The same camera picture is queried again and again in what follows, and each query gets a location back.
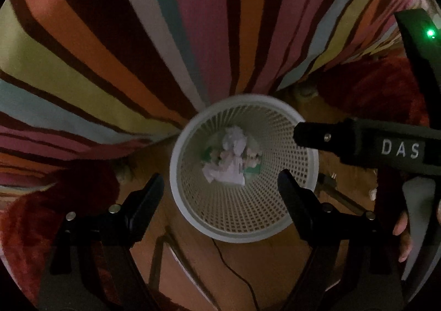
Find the white lettering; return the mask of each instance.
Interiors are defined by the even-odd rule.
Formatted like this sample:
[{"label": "white lettering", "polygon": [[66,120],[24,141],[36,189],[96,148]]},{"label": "white lettering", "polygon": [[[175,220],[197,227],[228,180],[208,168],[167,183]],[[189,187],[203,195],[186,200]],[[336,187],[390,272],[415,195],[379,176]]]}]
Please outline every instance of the white lettering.
[{"label": "white lettering", "polygon": [[383,139],[383,150],[381,151],[382,154],[388,155],[390,153],[390,150],[392,149],[392,142],[389,139]]},{"label": "white lettering", "polygon": [[412,158],[412,159],[418,158],[418,148],[419,148],[419,146],[420,146],[419,143],[414,143],[414,144],[413,144],[413,146],[412,146],[412,151],[413,151],[413,153],[415,153],[415,154],[412,154],[412,155],[411,155],[411,158]]},{"label": "white lettering", "polygon": [[401,144],[400,144],[400,148],[398,148],[398,151],[396,152],[396,157],[397,157],[399,154],[402,154],[403,157],[406,156],[406,151],[404,150],[404,142],[401,142]]}]

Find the trash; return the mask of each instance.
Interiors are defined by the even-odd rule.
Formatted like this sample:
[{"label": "trash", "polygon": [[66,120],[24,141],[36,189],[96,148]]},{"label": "trash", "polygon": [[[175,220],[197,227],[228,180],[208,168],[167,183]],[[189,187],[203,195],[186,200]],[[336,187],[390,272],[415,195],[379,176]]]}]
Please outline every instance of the trash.
[{"label": "trash", "polygon": [[[219,138],[219,136],[214,136],[213,143]],[[221,142],[222,150],[220,151],[217,146],[209,146],[202,154],[202,162],[204,163],[202,172],[207,181],[211,183],[216,180],[244,186],[244,173],[259,174],[262,152],[250,147],[245,152],[248,142],[256,145],[252,138],[246,137],[240,127],[226,128]]]}]

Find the basket rim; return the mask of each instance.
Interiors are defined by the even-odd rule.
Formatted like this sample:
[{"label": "basket rim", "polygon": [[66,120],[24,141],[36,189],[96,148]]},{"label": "basket rim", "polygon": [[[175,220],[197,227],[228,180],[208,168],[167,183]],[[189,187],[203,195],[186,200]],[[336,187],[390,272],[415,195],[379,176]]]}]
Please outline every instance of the basket rim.
[{"label": "basket rim", "polygon": [[[237,96],[232,96],[226,98],[220,102],[217,102],[208,108],[204,109],[202,112],[198,113],[193,117],[190,122],[183,129],[179,135],[176,144],[173,148],[170,160],[170,187],[175,203],[178,206],[179,211],[182,213],[184,218],[196,229],[198,229],[203,234],[214,238],[216,240],[228,242],[228,243],[251,243],[254,241],[260,241],[269,238],[282,230],[286,229],[292,220],[290,215],[287,213],[282,219],[275,222],[274,224],[258,231],[254,232],[226,232],[224,230],[216,229],[209,223],[202,220],[190,207],[185,198],[182,197],[179,192],[178,183],[178,165],[182,160],[182,152],[185,150],[187,143],[193,136],[194,132],[209,118],[213,115],[222,112],[226,109],[237,107],[244,104],[251,105],[261,105],[262,107],[271,108],[284,117],[286,117],[293,124],[297,122],[304,122],[305,119],[290,105],[287,103],[266,95],[260,94],[242,94]],[[307,181],[304,188],[314,190],[317,184],[318,177],[318,151],[316,149],[306,148],[308,153],[308,171]]]}]

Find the perforated basket wall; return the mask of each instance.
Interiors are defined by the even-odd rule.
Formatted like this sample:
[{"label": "perforated basket wall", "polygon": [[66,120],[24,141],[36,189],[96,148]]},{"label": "perforated basket wall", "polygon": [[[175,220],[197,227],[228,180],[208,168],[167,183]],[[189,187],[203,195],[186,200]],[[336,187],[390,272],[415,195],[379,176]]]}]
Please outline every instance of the perforated basket wall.
[{"label": "perforated basket wall", "polygon": [[[314,190],[316,150],[297,146],[294,126],[303,121],[289,105],[272,97],[242,95],[215,104],[185,128],[173,151],[170,181],[175,201],[186,219],[218,240],[261,240],[291,223],[277,190],[277,175],[288,169],[301,187]],[[237,125],[262,149],[262,171],[245,187],[208,183],[201,170],[207,140]]]}]

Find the screw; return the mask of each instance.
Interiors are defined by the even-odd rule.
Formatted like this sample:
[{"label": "screw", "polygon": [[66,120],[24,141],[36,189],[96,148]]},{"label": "screw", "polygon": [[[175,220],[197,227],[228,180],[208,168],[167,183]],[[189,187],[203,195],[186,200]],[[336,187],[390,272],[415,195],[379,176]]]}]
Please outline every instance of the screw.
[{"label": "screw", "polygon": [[321,210],[323,210],[325,213],[330,213],[334,210],[334,206],[329,203],[323,203],[321,205]]},{"label": "screw", "polygon": [[66,220],[67,220],[67,221],[72,221],[72,220],[75,219],[76,216],[77,216],[77,214],[75,214],[74,211],[71,211],[70,213],[68,213],[68,214],[66,215]]},{"label": "screw", "polygon": [[119,204],[113,204],[109,207],[109,213],[116,214],[121,210],[121,205]]},{"label": "screw", "polygon": [[372,212],[372,211],[368,211],[368,212],[366,212],[366,218],[368,218],[369,220],[375,220],[375,218],[376,218],[377,216],[375,215],[375,213],[374,212]]}]

